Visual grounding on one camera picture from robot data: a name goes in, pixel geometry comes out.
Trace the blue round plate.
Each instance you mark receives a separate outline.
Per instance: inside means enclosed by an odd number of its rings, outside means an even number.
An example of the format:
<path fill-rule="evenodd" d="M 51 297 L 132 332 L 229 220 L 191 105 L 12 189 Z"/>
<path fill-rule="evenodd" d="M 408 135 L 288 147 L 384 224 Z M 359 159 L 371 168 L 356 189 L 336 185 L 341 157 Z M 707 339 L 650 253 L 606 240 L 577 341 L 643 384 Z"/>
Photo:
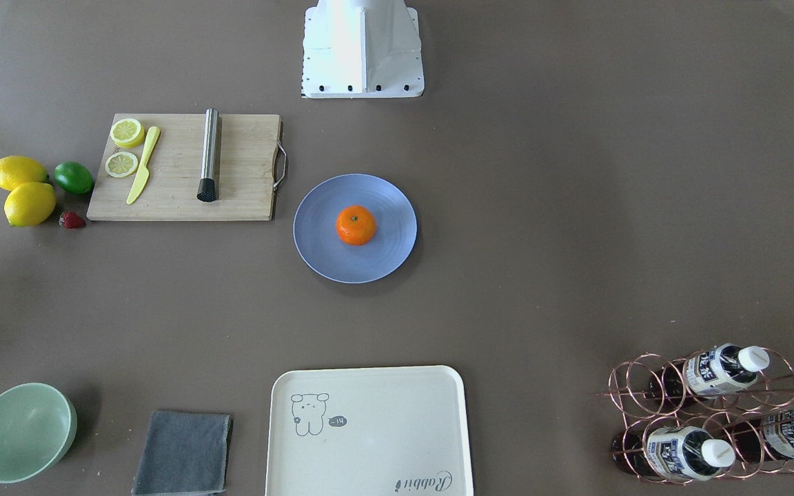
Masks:
<path fill-rule="evenodd" d="M 346 244 L 336 233 L 340 211 L 359 205 L 371 211 L 377 231 L 365 245 Z M 415 209 L 403 192 L 383 178 L 343 174 L 312 188 L 297 207 L 293 237 L 305 263 L 317 274 L 361 285 L 393 273 L 415 246 Z"/>

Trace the orange fruit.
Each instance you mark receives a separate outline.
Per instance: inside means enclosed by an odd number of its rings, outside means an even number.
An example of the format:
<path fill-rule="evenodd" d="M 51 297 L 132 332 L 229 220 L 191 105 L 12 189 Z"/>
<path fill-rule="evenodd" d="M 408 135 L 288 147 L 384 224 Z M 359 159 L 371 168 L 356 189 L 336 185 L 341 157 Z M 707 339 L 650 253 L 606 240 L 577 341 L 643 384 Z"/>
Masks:
<path fill-rule="evenodd" d="M 352 246 L 368 244 L 377 232 L 371 210 L 361 205 L 345 207 L 335 219 L 335 232 L 341 242 Z"/>

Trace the yellow lemon lower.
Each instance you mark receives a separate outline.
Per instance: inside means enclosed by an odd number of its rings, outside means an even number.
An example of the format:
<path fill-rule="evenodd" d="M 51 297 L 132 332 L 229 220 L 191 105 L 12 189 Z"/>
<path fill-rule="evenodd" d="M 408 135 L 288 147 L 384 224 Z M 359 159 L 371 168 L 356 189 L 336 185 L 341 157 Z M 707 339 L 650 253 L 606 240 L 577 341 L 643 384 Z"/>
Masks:
<path fill-rule="evenodd" d="M 43 223 L 57 206 L 56 192 L 50 183 L 22 183 L 4 201 L 3 210 L 10 226 L 30 227 Z"/>

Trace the yellow lemon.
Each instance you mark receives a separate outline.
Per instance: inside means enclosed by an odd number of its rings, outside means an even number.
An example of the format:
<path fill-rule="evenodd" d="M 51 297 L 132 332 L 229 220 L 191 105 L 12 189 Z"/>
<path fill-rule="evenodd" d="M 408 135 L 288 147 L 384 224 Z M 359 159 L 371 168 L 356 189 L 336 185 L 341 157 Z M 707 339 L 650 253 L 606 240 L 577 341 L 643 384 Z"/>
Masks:
<path fill-rule="evenodd" d="M 50 183 L 22 183 L 4 201 L 3 210 L 10 226 L 30 227 L 43 223 L 57 206 L 56 192 Z"/>
<path fill-rule="evenodd" d="M 25 155 L 9 155 L 0 159 L 0 188 L 13 191 L 23 183 L 46 183 L 45 167 Z"/>

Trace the yellow lemon upper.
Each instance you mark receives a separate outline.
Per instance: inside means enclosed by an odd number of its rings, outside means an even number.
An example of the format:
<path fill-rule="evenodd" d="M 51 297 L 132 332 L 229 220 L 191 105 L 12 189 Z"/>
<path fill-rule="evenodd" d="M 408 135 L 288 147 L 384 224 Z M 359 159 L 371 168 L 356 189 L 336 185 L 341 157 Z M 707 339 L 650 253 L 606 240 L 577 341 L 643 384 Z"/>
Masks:
<path fill-rule="evenodd" d="M 23 183 L 46 183 L 45 167 L 25 155 L 9 155 L 0 159 L 0 188 L 13 191 Z"/>

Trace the red strawberry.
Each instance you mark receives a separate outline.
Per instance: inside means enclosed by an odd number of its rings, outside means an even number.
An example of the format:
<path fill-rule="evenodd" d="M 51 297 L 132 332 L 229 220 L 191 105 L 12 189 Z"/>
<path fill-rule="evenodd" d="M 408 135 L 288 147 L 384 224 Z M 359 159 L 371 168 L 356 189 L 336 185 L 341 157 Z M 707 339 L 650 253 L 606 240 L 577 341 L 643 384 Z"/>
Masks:
<path fill-rule="evenodd" d="M 63 211 L 59 216 L 58 223 L 64 229 L 81 229 L 86 226 L 85 219 L 75 211 Z"/>

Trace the green lime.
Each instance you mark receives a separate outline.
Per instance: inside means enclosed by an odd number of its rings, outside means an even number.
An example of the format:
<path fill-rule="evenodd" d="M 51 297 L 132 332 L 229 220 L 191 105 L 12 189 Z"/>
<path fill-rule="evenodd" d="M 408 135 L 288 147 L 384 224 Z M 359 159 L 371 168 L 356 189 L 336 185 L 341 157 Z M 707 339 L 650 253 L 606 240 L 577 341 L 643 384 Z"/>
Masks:
<path fill-rule="evenodd" d="M 54 167 L 54 182 L 70 194 L 88 194 L 94 189 L 94 176 L 76 161 L 64 161 Z"/>

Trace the lemon slice lower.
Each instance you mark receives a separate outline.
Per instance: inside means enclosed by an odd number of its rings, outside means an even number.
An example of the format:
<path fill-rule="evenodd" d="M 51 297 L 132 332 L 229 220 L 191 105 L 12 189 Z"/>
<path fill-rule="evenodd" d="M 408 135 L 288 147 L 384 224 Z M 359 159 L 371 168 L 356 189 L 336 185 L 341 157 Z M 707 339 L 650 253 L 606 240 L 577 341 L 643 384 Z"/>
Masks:
<path fill-rule="evenodd" d="M 106 173 L 111 178 L 126 178 L 139 168 L 139 158 L 135 154 L 120 151 L 110 155 L 104 163 Z"/>

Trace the lemon slice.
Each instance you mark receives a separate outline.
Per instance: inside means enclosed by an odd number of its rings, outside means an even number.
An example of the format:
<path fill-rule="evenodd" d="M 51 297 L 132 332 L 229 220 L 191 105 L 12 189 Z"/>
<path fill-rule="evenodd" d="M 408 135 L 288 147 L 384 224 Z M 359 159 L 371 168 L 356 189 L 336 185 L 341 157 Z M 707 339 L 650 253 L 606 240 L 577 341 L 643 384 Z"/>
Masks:
<path fill-rule="evenodd" d="M 120 151 L 110 155 L 104 163 L 106 173 L 111 178 L 126 178 L 139 168 L 139 158 L 135 154 Z"/>
<path fill-rule="evenodd" d="M 133 117 L 121 118 L 110 127 L 111 141 L 120 148 L 133 148 L 145 140 L 145 127 Z"/>

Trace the green bowl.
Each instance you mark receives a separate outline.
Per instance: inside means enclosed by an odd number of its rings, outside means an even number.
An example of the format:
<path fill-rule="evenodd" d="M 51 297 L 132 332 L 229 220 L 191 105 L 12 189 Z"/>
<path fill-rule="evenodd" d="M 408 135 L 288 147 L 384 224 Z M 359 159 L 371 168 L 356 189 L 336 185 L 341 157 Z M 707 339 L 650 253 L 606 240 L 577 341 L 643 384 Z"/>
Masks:
<path fill-rule="evenodd" d="M 51 468 L 66 455 L 77 430 L 76 409 L 56 387 L 31 382 L 0 393 L 0 484 Z"/>

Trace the yellow plastic knife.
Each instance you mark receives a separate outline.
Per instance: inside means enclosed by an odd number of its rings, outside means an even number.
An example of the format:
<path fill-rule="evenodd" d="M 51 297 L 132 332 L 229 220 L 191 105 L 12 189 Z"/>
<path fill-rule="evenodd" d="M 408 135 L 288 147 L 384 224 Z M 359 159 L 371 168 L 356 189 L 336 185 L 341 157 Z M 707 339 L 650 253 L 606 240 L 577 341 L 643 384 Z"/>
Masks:
<path fill-rule="evenodd" d="M 127 205 L 134 204 L 145 189 L 146 183 L 150 178 L 148 164 L 151 160 L 152 153 L 154 153 L 154 148 L 159 141 L 160 135 L 161 129 L 157 126 L 150 127 L 146 132 L 141 159 L 139 159 L 138 169 L 136 169 L 135 172 L 135 179 L 130 188 L 128 197 L 126 198 Z"/>

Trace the lemon slice upper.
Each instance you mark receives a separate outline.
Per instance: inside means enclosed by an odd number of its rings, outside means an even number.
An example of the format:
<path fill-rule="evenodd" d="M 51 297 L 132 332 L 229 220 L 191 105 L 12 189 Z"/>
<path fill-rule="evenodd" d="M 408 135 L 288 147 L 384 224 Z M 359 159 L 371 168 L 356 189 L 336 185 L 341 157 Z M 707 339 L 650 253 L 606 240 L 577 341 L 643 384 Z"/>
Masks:
<path fill-rule="evenodd" d="M 121 118 L 110 127 L 111 141 L 120 148 L 133 148 L 145 140 L 145 127 L 133 117 Z"/>

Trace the steel muddler black tip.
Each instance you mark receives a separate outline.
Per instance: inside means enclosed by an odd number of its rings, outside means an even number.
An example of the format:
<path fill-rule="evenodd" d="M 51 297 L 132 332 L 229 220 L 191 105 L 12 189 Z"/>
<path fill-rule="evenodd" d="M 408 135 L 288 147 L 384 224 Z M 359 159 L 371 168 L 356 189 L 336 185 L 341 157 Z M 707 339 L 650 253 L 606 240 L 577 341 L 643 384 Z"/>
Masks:
<path fill-rule="evenodd" d="M 214 107 L 205 111 L 201 179 L 196 198 L 202 202 L 218 200 L 218 145 L 220 145 L 220 115 Z"/>

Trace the grey folded cloth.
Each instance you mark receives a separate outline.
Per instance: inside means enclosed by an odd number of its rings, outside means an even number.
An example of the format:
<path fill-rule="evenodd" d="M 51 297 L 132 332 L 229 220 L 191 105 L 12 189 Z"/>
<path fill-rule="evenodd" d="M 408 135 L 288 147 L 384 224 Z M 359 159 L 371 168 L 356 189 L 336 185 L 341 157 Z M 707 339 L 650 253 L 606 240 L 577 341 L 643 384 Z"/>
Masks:
<path fill-rule="evenodd" d="M 232 417 L 152 412 L 132 495 L 215 495 L 225 490 Z"/>

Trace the cream rectangular tray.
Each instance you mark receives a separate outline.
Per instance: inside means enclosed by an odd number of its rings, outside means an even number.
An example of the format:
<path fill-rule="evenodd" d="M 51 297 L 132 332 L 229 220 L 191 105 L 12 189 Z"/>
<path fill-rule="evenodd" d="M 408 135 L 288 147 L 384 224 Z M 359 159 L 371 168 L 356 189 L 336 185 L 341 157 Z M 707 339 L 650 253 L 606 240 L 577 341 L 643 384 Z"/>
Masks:
<path fill-rule="evenodd" d="M 267 495 L 472 495 L 465 387 L 447 365 L 287 371 Z"/>

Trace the dark drink bottle three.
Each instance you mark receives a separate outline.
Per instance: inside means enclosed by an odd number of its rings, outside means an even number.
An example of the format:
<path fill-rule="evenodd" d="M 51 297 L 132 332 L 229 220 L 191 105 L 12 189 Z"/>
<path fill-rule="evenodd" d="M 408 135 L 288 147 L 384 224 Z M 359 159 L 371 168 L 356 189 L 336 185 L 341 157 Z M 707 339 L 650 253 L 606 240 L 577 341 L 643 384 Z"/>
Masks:
<path fill-rule="evenodd" d="M 736 462 L 730 442 L 695 426 L 627 431 L 614 437 L 611 454 L 623 472 L 673 483 L 710 480 Z"/>

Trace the dark drink bottle one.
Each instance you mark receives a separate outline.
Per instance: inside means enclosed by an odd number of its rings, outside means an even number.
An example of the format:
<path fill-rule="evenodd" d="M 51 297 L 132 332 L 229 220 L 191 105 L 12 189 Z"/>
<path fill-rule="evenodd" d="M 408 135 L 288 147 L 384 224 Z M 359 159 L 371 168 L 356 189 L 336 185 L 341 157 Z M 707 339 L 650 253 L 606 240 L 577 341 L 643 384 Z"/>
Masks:
<path fill-rule="evenodd" d="M 710 401 L 749 389 L 769 364 L 763 347 L 724 343 L 665 365 L 653 374 L 644 395 L 678 407 Z"/>

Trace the dark drink bottle two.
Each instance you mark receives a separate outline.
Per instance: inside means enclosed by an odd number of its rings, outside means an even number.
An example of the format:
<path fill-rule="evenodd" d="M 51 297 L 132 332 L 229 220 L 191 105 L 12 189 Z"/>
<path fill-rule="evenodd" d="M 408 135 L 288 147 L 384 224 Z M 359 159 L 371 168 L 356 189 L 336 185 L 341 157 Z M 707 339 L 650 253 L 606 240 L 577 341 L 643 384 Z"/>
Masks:
<path fill-rule="evenodd" d="M 747 420 L 728 428 L 744 461 L 794 459 L 794 409 Z"/>

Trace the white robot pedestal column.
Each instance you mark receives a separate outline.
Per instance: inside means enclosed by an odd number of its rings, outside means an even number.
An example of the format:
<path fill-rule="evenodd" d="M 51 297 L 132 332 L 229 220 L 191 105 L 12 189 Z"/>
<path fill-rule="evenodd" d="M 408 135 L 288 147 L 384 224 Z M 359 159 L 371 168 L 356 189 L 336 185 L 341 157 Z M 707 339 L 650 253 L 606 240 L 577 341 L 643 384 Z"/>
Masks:
<path fill-rule="evenodd" d="M 318 1 L 306 9 L 302 97 L 396 99 L 423 93 L 416 9 L 403 1 Z"/>

